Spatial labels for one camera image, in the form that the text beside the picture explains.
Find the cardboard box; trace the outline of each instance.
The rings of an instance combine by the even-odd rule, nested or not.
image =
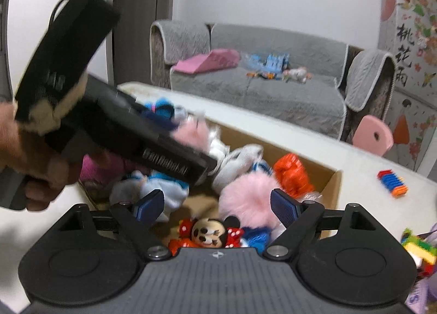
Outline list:
[[[218,125],[222,131],[221,140],[234,150],[247,144],[259,144],[264,148],[264,159],[269,165],[273,165],[284,155],[293,152],[286,150],[269,142],[257,139],[251,135],[241,133],[234,129],[210,122],[210,125]],[[299,156],[300,161],[305,166],[311,183],[315,190],[323,195],[323,205],[325,208],[335,209],[341,187],[341,171],[334,171],[324,165],[308,160]],[[152,227],[152,231],[158,235],[164,244],[172,238],[178,237],[179,220],[184,218],[196,217],[217,217],[219,207],[219,196],[211,189],[211,181],[190,189],[190,195],[185,200],[182,207],[170,216],[168,223],[159,223]]]

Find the black mouse ear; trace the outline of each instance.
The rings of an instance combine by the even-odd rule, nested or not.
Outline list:
[[[228,216],[224,221],[223,221],[223,225],[226,228],[239,228],[240,227],[240,221],[238,220],[238,218],[236,216]]]

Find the metal screw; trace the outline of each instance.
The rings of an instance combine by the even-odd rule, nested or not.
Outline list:
[[[152,260],[163,260],[166,259],[170,254],[169,249],[165,246],[158,245],[152,246],[147,250],[147,256],[149,256]]]
[[[274,257],[284,257],[288,254],[288,249],[282,245],[274,245],[267,248],[267,253]]]

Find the toy face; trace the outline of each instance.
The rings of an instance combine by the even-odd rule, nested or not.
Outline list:
[[[227,237],[226,228],[215,219],[200,219],[191,230],[191,240],[203,248],[222,248]]]

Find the pink chair backrest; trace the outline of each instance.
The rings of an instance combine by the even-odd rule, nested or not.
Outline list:
[[[382,156],[393,146],[393,134],[383,121],[373,115],[365,115],[355,131],[352,144]]]

